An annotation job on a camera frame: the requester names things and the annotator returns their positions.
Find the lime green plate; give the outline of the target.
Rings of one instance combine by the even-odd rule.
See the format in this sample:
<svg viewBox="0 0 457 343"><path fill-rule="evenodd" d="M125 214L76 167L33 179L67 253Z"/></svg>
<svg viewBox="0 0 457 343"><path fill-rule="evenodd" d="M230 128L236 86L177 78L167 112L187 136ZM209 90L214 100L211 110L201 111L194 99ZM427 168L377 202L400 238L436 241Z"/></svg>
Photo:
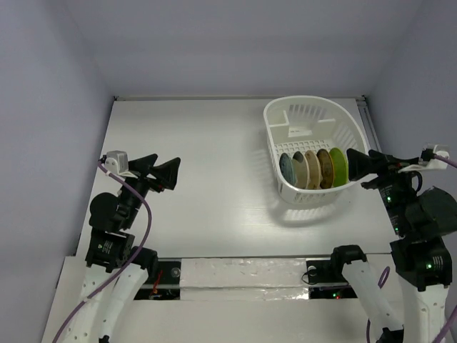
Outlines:
<svg viewBox="0 0 457 343"><path fill-rule="evenodd" d="M341 187L348 182L348 162L338 147L332 148L329 154L333 163L333 187Z"/></svg>

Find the brown yellow patterned plate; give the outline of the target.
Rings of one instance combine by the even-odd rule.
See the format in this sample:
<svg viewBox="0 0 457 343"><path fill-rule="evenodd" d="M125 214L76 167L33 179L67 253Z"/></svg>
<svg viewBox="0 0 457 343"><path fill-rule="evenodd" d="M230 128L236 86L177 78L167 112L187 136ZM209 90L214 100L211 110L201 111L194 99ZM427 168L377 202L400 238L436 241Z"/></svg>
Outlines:
<svg viewBox="0 0 457 343"><path fill-rule="evenodd" d="M322 180L320 187L322 189L330 189L333 186L334 170L331 156L326 149L319 149L316 156L321 167Z"/></svg>

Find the beige plate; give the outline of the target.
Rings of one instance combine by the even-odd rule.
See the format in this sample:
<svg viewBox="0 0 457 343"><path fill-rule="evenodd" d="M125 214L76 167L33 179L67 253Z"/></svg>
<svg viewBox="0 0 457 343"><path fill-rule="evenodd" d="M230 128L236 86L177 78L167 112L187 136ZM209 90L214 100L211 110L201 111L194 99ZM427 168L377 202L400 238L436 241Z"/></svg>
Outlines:
<svg viewBox="0 0 457 343"><path fill-rule="evenodd" d="M308 150L305 153L305 158L308 163L309 169L309 183L307 189L319 189L322 181L321 165L318 160L316 153L312 150Z"/></svg>

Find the blue patterned plate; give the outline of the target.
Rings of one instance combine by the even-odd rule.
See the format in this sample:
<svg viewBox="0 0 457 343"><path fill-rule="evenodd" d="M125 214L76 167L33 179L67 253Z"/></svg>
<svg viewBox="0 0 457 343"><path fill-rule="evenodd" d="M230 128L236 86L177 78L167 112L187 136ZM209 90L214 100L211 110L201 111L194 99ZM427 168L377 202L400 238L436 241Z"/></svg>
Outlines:
<svg viewBox="0 0 457 343"><path fill-rule="evenodd" d="M291 157L287 153L282 153L278 162L283 178L291 185L296 183L296 174Z"/></svg>

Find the grey green plate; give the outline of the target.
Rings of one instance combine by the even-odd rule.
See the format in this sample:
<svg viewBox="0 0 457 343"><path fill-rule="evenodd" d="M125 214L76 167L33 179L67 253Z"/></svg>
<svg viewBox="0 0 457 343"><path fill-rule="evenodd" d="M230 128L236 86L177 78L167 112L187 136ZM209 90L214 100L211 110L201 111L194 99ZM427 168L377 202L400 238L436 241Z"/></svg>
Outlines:
<svg viewBox="0 0 457 343"><path fill-rule="evenodd" d="M300 151L296 151L293 154L292 163L296 176L295 186L299 189L307 189L310 178L308 162L305 156Z"/></svg>

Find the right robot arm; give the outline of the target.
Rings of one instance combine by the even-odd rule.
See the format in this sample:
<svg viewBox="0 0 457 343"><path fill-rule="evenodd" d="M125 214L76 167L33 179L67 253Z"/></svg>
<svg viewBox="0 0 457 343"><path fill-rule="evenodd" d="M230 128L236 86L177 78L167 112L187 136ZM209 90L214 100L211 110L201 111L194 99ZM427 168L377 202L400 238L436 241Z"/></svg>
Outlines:
<svg viewBox="0 0 457 343"><path fill-rule="evenodd" d="M348 149L348 178L381 195L396 241L391 256L403 295L402 320L384 297L366 255L357 245L336 247L328 263L330 275L352 287L377 342L443 342L456 314L445 316L445 304L453 281L453 262L443 237L456 232L456 200L442 189L422 191L413 185L425 169L454 166L448 152L437 146L421 155L399 159L370 150Z"/></svg>

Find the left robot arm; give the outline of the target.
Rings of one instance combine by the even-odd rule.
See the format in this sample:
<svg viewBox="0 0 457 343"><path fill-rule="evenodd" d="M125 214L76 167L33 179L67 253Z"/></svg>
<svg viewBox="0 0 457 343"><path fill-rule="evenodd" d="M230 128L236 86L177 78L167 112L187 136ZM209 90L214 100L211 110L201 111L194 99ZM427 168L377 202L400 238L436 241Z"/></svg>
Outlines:
<svg viewBox="0 0 457 343"><path fill-rule="evenodd" d="M98 160L98 168L121 188L91 200L81 292L54 342L113 342L138 290L156 278L158 254L145 246L153 221L146 196L174 190L181 164L178 157L163 164L157 159L150 154L130 160L116 150Z"/></svg>

